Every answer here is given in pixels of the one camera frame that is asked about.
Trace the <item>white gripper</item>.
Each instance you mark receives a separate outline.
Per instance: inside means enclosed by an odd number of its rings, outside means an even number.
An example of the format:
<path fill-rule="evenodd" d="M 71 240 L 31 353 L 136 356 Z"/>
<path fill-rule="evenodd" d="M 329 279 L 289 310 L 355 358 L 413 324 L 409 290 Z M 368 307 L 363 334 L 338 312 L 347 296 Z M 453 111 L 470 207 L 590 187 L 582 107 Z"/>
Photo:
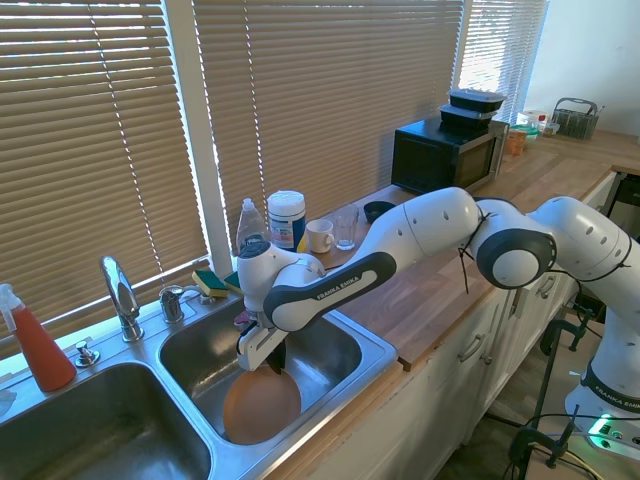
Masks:
<path fill-rule="evenodd" d="M 245 371 L 255 371 L 265 364 L 278 374 L 286 365 L 285 338 L 285 331 L 250 323 L 236 343 L 239 366 Z"/>

